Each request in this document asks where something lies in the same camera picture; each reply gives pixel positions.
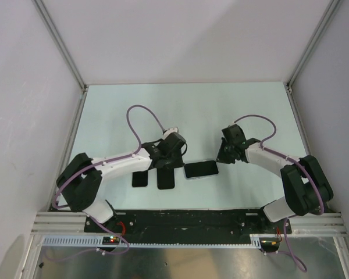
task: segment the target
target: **red wire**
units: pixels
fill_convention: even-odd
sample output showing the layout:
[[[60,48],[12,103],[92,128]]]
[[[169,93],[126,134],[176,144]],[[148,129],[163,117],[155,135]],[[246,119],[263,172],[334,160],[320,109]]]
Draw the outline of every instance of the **red wire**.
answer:
[[[280,229],[279,227],[277,227],[277,236],[279,235],[279,242],[281,242],[283,239],[282,239],[282,235],[280,233]]]
[[[126,234],[126,226],[122,221],[118,222],[117,224],[123,227],[122,236],[124,236]]]

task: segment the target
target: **white panel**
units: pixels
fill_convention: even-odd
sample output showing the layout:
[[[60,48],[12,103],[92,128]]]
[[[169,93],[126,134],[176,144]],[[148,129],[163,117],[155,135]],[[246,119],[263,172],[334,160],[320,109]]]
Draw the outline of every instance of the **white panel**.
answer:
[[[341,5],[293,94],[309,144],[349,232],[349,0]]]
[[[46,0],[89,84],[287,81],[329,0]]]
[[[0,263],[5,254],[22,255],[49,197],[79,94],[31,1],[0,1]],[[19,235],[21,247],[8,250]],[[7,262],[0,274],[13,278],[8,270],[16,267]]]
[[[282,83],[192,83],[91,86],[72,158],[81,152],[104,157],[136,149],[125,117],[127,108],[137,103],[151,108],[164,127],[179,128],[188,143],[186,163],[215,159],[221,129],[250,113],[276,122],[278,132],[269,146],[305,155]],[[131,121],[143,142],[161,138],[161,129],[145,110],[134,109]],[[248,138],[263,139],[273,130],[261,119],[245,119],[240,125]],[[284,195],[282,180],[261,167],[243,162],[218,167],[217,176],[194,180],[187,180],[184,170],[176,169],[176,186],[169,190],[157,188],[156,170],[149,171],[144,188],[131,186],[131,174],[120,176],[104,183],[99,195],[116,209],[259,208]]]

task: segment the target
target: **white wall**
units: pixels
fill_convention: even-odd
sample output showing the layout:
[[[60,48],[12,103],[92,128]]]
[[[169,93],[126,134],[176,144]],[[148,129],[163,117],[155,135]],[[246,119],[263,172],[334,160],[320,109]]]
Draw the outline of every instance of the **white wall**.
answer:
[[[87,84],[287,81],[330,0],[45,0]]]
[[[49,197],[79,93],[31,1],[0,1],[0,263]]]
[[[293,87],[309,144],[334,191],[349,231],[349,0]]]

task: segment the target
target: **light blue tabletop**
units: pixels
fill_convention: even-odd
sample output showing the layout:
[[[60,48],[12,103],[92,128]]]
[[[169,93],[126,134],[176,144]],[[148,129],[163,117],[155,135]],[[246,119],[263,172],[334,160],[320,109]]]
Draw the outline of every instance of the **light blue tabletop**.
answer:
[[[136,149],[137,141],[126,123],[126,110],[142,104],[153,110],[165,128],[178,127],[188,143],[185,162],[215,159],[221,129],[246,114],[272,119],[277,134],[266,145],[304,156],[305,150],[283,83],[201,83],[92,85],[89,87],[72,157],[113,156]],[[152,116],[142,109],[131,112],[131,122],[143,142],[162,135]],[[263,139],[271,125],[256,118],[239,125],[247,138]],[[284,195],[281,179],[252,164],[218,164],[219,174],[187,180],[175,170],[174,189],[159,190],[156,170],[149,171],[148,186],[133,188],[131,174],[101,185],[98,195],[115,209],[231,209],[259,208]]]

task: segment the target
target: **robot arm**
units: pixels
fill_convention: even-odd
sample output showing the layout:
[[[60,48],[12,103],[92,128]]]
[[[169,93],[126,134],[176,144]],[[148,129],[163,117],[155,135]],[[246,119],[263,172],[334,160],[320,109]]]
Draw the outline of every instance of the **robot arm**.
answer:
[[[286,158],[278,156],[271,148],[269,151],[260,147],[260,141],[251,138],[246,139],[241,127],[237,124],[228,126],[222,130],[224,137],[216,159],[219,163],[231,164],[236,160],[252,163],[279,176],[283,182],[284,197],[267,204],[262,208],[264,215],[271,221],[277,222],[293,215],[303,216],[315,211],[319,201],[309,183],[304,183],[304,174]],[[289,156],[297,161],[308,172],[315,182],[323,202],[333,198],[333,192],[326,176],[324,175],[317,159],[311,155],[304,158]]]
[[[120,156],[89,158],[81,153],[58,177],[57,185],[62,186],[78,171],[95,165],[73,179],[62,195],[71,211],[85,212],[99,223],[104,223],[115,215],[113,207],[97,196],[99,186],[104,181],[137,171],[183,166],[181,149],[185,144],[186,140],[178,133],[178,129],[171,128],[158,141],[144,143],[136,154],[123,155],[122,159],[114,159]]]

